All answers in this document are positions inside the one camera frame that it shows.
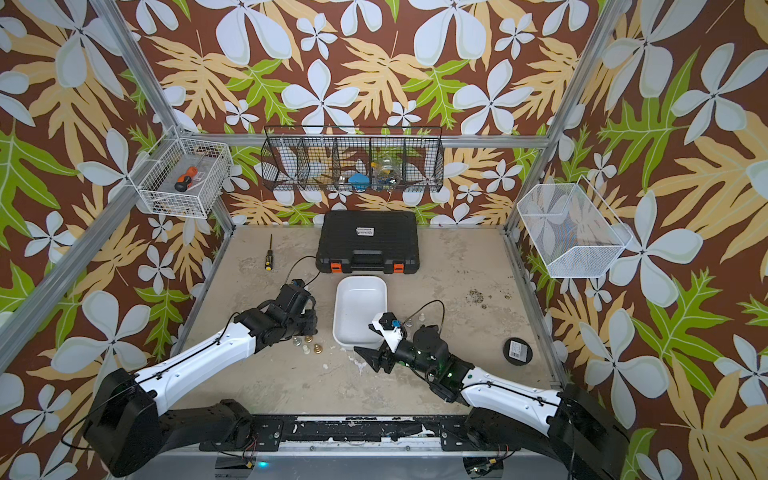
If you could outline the white storage box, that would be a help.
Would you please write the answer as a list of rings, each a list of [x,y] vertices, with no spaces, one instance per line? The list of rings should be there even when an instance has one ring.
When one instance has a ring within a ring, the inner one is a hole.
[[[378,276],[356,275],[340,281],[333,319],[334,340],[343,348],[378,349],[383,337],[370,330],[375,315],[388,310],[387,286]]]

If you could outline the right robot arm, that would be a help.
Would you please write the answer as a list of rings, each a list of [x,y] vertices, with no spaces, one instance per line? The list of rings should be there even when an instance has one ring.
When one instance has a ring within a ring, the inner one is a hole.
[[[382,337],[380,346],[355,352],[376,372],[402,365],[440,399],[468,406],[465,427],[477,448],[530,450],[560,461],[576,479],[621,477],[629,434],[585,390],[574,384],[546,390],[492,375],[451,353],[436,325],[411,337],[389,317],[369,328]]]

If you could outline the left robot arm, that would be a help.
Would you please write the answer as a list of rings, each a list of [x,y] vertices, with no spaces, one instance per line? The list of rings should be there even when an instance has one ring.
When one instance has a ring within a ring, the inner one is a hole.
[[[174,409],[174,404],[229,366],[284,341],[317,332],[316,301],[306,283],[282,285],[276,298],[234,314],[224,328],[175,357],[129,373],[119,368],[101,382],[82,434],[115,477],[125,477],[159,454],[194,444],[230,449],[256,439],[251,413],[237,401]]]

